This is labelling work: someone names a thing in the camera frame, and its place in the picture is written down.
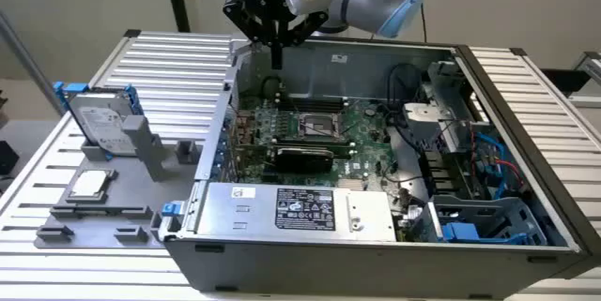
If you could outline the hard disk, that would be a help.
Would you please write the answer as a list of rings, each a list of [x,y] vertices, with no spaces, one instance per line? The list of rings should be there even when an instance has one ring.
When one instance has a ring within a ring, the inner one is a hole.
[[[127,116],[145,114],[137,88],[56,82],[52,89],[88,143],[101,147],[109,158],[134,156],[135,147],[122,126]]]

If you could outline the grey-blue disk bay cage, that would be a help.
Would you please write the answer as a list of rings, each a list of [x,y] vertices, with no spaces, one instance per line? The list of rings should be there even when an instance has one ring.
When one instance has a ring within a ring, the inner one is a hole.
[[[414,239],[429,243],[460,243],[444,239],[442,226],[452,222],[476,225],[480,241],[468,244],[549,244],[531,208],[520,198],[462,200],[449,195],[433,196],[413,225]]]

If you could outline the CPU socket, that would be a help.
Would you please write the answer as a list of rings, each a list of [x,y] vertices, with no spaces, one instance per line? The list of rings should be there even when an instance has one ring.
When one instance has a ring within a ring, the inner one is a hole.
[[[294,115],[294,136],[306,137],[341,137],[341,122],[337,113],[297,113]]]

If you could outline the green motherboard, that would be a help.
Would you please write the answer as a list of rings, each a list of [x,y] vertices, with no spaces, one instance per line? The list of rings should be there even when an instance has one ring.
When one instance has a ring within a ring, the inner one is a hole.
[[[341,137],[294,136],[297,113],[337,113]],[[392,115],[377,100],[342,98],[275,98],[245,101],[234,128],[234,175],[247,184],[341,187],[360,191],[382,184],[397,169],[389,130]],[[278,148],[301,147],[334,153],[332,171],[287,174],[275,169]]]

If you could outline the metal drive cage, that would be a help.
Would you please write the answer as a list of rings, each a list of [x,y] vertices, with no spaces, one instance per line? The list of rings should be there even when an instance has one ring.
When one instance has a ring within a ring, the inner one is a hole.
[[[470,132],[490,130],[490,121],[458,64],[430,64],[420,98],[404,105],[410,137],[425,151],[464,152]]]

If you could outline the black graphics card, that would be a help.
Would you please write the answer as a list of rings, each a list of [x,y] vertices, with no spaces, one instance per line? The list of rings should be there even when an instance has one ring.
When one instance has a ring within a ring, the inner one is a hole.
[[[287,174],[324,174],[332,171],[334,153],[329,150],[286,147],[274,156],[275,169]]]

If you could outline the grey plastic parts rack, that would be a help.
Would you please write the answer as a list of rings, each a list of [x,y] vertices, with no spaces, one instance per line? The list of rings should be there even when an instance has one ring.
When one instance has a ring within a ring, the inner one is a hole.
[[[135,155],[83,161],[36,230],[38,248],[163,248],[161,210],[166,203],[189,198],[202,147],[193,140],[166,145],[142,115],[127,116],[122,130]],[[96,196],[70,196],[71,185],[87,169],[113,170],[114,178]]]

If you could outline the silver power supply unit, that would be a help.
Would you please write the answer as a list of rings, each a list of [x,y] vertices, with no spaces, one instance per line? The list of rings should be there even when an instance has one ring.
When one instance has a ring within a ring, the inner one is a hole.
[[[397,240],[386,193],[265,184],[210,184],[195,233],[291,243]]]

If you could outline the silver CPU chip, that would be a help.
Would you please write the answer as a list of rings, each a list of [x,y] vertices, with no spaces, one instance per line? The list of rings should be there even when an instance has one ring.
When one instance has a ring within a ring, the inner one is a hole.
[[[70,196],[92,197],[96,196],[106,186],[107,182],[114,178],[113,170],[87,169],[75,179],[71,185]]]

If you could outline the black flat panel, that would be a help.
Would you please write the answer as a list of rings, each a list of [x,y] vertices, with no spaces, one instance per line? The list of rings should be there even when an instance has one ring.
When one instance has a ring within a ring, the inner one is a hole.
[[[541,71],[567,97],[579,92],[591,80],[591,76],[581,70],[541,69]]]

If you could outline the small black box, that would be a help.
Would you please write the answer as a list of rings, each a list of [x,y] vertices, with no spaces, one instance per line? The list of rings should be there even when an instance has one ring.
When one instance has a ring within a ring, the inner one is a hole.
[[[7,141],[0,141],[0,175],[11,174],[19,161],[19,154]]]

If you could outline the open black PC case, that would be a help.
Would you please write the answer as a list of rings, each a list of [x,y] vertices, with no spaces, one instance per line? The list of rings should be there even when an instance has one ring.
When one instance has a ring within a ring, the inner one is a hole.
[[[601,186],[601,134],[523,49],[317,37],[285,50],[275,70],[270,49],[235,40],[230,60],[201,174],[182,214],[163,217],[161,225],[166,249],[195,289],[500,300],[539,281],[575,278],[601,265],[601,232],[571,194]],[[490,121],[488,132],[470,132],[464,152],[422,150],[404,115],[438,61],[458,64]],[[233,178],[235,117],[245,101],[342,97],[377,100],[390,113],[397,169],[366,191],[388,194],[397,240],[291,243],[198,235],[210,184],[247,184]],[[418,241],[413,225],[436,195],[520,198],[549,244]]]

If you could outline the grey metal post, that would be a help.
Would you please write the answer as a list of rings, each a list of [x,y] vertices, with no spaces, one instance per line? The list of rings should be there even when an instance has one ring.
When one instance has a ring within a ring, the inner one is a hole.
[[[34,80],[35,85],[46,96],[47,101],[58,113],[59,116],[63,116],[66,113],[66,109],[63,108],[62,102],[55,94],[55,90],[52,87],[51,81],[46,78],[43,71],[40,70],[27,47],[18,36],[18,33],[11,26],[7,15],[0,10],[0,37],[4,39],[8,48],[11,49],[15,57],[18,58],[22,66],[24,67],[30,78]]]

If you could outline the aluminium frame rail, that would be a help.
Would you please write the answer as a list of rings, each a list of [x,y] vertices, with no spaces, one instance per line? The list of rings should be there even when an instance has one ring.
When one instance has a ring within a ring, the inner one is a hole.
[[[580,57],[575,71],[585,75],[579,81],[569,99],[581,108],[601,109],[601,53],[585,51]]]

